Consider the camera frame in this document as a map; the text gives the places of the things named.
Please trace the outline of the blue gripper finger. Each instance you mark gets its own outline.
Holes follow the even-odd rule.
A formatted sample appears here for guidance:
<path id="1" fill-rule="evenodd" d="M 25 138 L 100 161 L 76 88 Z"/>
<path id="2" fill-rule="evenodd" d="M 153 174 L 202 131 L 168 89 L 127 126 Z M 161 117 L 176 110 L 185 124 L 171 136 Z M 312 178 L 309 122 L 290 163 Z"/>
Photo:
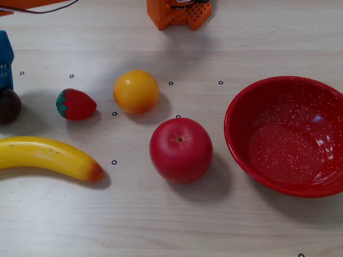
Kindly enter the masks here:
<path id="1" fill-rule="evenodd" d="M 0 87 L 13 90 L 12 62 L 14 52 L 6 31 L 0 31 Z"/>

